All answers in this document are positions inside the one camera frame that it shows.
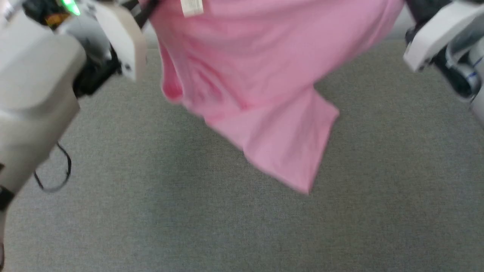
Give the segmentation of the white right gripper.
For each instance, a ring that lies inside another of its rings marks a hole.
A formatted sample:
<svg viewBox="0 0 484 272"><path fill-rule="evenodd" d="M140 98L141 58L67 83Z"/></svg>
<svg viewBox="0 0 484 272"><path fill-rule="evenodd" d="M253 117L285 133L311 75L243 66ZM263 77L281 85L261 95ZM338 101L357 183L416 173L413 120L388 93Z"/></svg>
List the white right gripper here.
<svg viewBox="0 0 484 272"><path fill-rule="evenodd" d="M416 72L448 43L483 15L483 4L467 0L405 0L416 25L421 26L403 59Z"/></svg>

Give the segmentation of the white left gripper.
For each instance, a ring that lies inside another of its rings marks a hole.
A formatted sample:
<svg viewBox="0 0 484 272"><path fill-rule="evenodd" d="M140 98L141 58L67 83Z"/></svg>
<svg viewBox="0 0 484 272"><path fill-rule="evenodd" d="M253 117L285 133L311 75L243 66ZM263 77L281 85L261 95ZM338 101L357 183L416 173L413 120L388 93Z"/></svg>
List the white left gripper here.
<svg viewBox="0 0 484 272"><path fill-rule="evenodd" d="M147 40L143 27L157 9L159 0L83 0L80 3L81 29L88 48L107 60L114 55L121 73L133 82L146 70Z"/></svg>

